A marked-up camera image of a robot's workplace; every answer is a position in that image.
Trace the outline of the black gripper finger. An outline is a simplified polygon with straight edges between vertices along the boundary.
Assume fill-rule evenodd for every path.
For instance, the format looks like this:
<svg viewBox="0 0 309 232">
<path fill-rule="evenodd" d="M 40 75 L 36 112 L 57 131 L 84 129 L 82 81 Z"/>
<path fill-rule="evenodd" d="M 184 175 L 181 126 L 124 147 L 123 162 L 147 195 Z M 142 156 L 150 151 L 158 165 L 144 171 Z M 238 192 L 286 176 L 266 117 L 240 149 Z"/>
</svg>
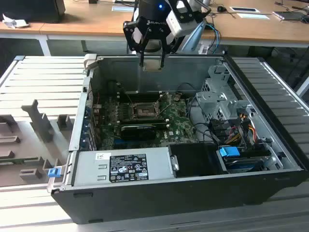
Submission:
<svg viewBox="0 0 309 232">
<path fill-rule="evenodd" d="M 161 60 L 159 68 L 164 67 L 165 58 L 170 53 L 175 53 L 180 46 L 179 38 L 176 38 L 172 32 L 159 31 L 159 40 L 161 42 Z"/>
<path fill-rule="evenodd" d="M 123 32 L 131 51 L 135 51 L 137 54 L 140 54 L 140 66 L 144 66 L 144 50 L 145 50 L 145 43 L 144 43 L 144 35 L 142 34 L 141 30 L 138 28 L 141 26 L 141 23 L 136 21 L 125 21 L 123 23 Z M 134 39 L 134 32 L 137 32 L 137 41 Z"/>
</svg>

